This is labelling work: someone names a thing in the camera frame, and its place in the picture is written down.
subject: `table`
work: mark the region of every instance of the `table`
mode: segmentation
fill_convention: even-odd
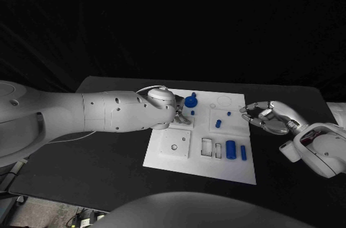
[[[334,117],[313,87],[89,76],[76,92],[137,91],[164,85],[171,89],[241,93],[246,104],[281,101],[308,122]],[[292,138],[249,127],[256,185],[143,167],[151,130],[96,132],[86,138],[44,145],[32,154],[10,186],[13,194],[111,211],[147,195],[189,191],[235,198],[316,227],[346,225],[346,175],[327,179],[300,160],[291,163],[279,145]]]

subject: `white cable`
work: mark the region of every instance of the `white cable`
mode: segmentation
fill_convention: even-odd
[[[88,136],[89,136],[89,135],[92,135],[94,133],[95,133],[95,131],[94,131],[94,132],[91,132],[88,135],[85,135],[85,136],[82,136],[82,137],[76,138],[76,139],[57,140],[57,141],[53,141],[53,142],[47,142],[47,144],[52,144],[52,143],[59,143],[59,142],[72,142],[72,141],[76,141],[76,140],[79,140],[79,139],[82,139],[82,138],[88,137]]]
[[[135,93],[140,93],[140,92],[143,92],[144,90],[151,89],[151,88],[156,88],[156,87],[163,87],[163,88],[167,89],[167,87],[166,87],[164,85],[153,85],[153,86],[148,86],[148,87],[140,89]]]

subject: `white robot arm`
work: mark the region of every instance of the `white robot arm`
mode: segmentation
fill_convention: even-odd
[[[0,81],[0,167],[66,134],[161,130],[173,119],[189,123],[183,104],[164,86],[141,96],[132,91],[50,93]]]
[[[242,118],[275,135],[290,131],[295,135],[279,146],[279,151],[291,162],[303,159],[323,177],[333,177],[346,171],[346,130],[331,123],[308,124],[300,114],[279,101],[255,102],[239,109],[245,113],[264,109],[258,118],[242,114]]]

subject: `floor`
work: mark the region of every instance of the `floor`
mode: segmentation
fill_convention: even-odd
[[[27,198],[23,205],[16,208],[16,211],[8,219],[7,225],[30,228],[65,228],[70,217],[82,211],[82,208],[47,201],[37,198]],[[82,218],[89,218],[91,210],[82,213]]]

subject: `white board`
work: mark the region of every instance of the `white board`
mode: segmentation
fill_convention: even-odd
[[[243,94],[168,90],[184,98],[192,95],[192,92],[196,93],[196,107],[183,107],[181,112],[187,119],[193,118],[190,119],[193,123],[186,125],[174,122],[168,129],[151,131],[143,166],[255,185],[249,123],[241,118],[239,113],[239,108],[245,106]],[[215,127],[216,120],[220,120],[219,128]],[[202,155],[202,138],[212,139],[212,156]],[[226,141],[229,140],[235,141],[236,159],[226,159]],[[216,158],[216,144],[220,144],[220,159]],[[167,149],[171,145],[176,145],[174,150]],[[245,161],[241,146],[245,146],[246,150]]]

